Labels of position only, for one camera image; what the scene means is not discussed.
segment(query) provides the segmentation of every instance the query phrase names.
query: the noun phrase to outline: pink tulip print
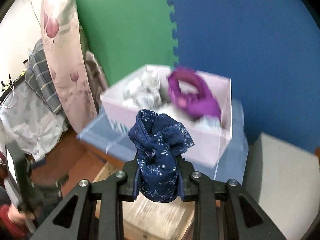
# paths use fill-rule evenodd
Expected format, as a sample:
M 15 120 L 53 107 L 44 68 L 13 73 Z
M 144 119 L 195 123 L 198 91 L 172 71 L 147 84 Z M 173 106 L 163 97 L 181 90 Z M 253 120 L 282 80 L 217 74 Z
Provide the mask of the pink tulip print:
M 52 80 L 56 79 L 56 72 L 53 69 L 51 70 L 51 77 L 52 77 Z
M 54 43 L 54 37 L 57 35 L 59 31 L 59 22 L 56 18 L 51 17 L 47 23 L 47 35 L 49 38 L 52 38 Z
M 44 28 L 47 26 L 48 23 L 48 15 L 44 12 L 43 13 L 43 24 L 44 24 Z
M 78 79 L 79 79 L 79 73 L 78 73 L 78 71 L 76 71 L 75 69 L 72 69 L 72 70 L 71 70 L 71 73 L 70 73 L 70 79 L 71 79 L 73 82 L 75 82 L 76 85 L 77 85 L 77 81 L 78 81 Z

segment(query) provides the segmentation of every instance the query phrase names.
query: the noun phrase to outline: red sleeve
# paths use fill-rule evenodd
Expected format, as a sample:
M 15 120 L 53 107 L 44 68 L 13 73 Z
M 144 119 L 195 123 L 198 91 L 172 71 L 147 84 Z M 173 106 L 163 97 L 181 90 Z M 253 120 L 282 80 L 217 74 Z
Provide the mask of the red sleeve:
M 27 228 L 21 228 L 18 225 L 15 225 L 8 218 L 9 206 L 3 205 L 0 207 L 0 219 L 6 226 L 9 233 L 13 236 L 13 238 L 17 240 L 24 239 L 26 237 Z

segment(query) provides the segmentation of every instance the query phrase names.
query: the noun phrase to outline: green foam mat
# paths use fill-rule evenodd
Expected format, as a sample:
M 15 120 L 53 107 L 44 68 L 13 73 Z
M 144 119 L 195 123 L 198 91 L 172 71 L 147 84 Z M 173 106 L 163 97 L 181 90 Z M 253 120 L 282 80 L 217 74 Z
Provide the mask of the green foam mat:
M 76 0 L 90 51 L 114 84 L 145 64 L 178 61 L 167 0 Z

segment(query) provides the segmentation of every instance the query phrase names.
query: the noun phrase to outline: navy blue floral fabric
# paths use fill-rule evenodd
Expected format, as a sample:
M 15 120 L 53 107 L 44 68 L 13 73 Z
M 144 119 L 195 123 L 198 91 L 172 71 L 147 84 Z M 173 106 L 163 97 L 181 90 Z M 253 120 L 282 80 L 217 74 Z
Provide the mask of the navy blue floral fabric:
M 154 202 L 175 200 L 179 179 L 175 157 L 194 145 L 186 128 L 166 114 L 140 110 L 128 135 L 137 148 L 141 193 Z

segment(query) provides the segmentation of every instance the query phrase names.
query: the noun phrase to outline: person's hand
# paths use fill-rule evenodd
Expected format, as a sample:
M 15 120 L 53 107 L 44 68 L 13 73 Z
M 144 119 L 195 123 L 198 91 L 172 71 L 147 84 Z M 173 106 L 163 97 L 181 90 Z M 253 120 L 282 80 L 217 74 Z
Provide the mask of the person's hand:
M 9 220 L 19 226 L 23 226 L 26 223 L 26 220 L 34 220 L 35 215 L 31 212 L 25 213 L 25 212 L 19 212 L 16 207 L 11 204 L 9 211 L 8 211 L 8 218 Z

